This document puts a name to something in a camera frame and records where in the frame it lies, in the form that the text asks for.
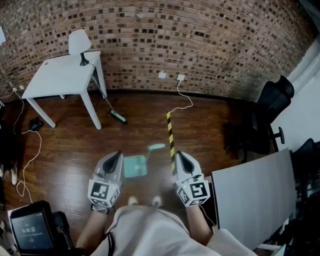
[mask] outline white marker cube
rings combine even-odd
[[[119,194],[120,190],[117,184],[89,180],[88,198],[95,205],[110,208],[115,203]]]
[[[207,180],[194,183],[182,183],[176,193],[186,207],[202,205],[210,197]]]

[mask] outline lamp base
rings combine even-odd
[[[87,59],[85,58],[84,53],[82,52],[82,53],[80,53],[80,55],[81,55],[80,66],[86,66],[86,65],[88,65],[88,64],[89,64],[89,60],[87,60]]]

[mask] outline table lamp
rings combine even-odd
[[[69,35],[69,54],[81,55],[80,66],[85,66],[89,63],[89,60],[85,58],[84,52],[91,47],[91,42],[84,29],[73,31]]]

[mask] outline table leg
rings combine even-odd
[[[39,107],[39,105],[33,98],[27,98],[26,100],[30,103],[34,110],[38,112],[38,114],[44,119],[44,121],[46,121],[52,128],[56,127],[54,121],[52,121],[50,117],[47,116],[47,114],[42,110],[41,107]]]
[[[92,106],[92,103],[91,103],[91,100],[90,100],[90,97],[88,95],[87,90],[84,90],[80,95],[81,95],[81,98],[83,100],[83,103],[84,103],[86,109],[89,112],[89,115],[90,115],[95,127],[97,128],[97,130],[101,130],[101,123],[97,117],[94,106]]]
[[[98,74],[98,80],[99,80],[100,88],[104,92],[105,96],[107,96],[106,84],[105,84],[105,79],[104,79],[104,73],[102,71],[100,57],[99,57],[98,62],[96,63],[96,67],[95,68],[96,68],[96,72]]]

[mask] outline black chair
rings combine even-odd
[[[268,81],[253,110],[243,116],[239,125],[223,124],[225,128],[235,133],[235,138],[227,142],[224,149],[242,148],[244,153],[242,162],[246,163],[248,151],[263,155],[270,153],[270,138],[280,137],[281,143],[284,144],[285,138],[281,127],[279,133],[271,136],[268,126],[290,105],[294,94],[293,85],[284,76],[277,82]]]
[[[294,179],[298,181],[298,194],[304,204],[308,197],[308,184],[319,178],[320,169],[320,141],[314,142],[312,138],[295,152],[291,153]]]

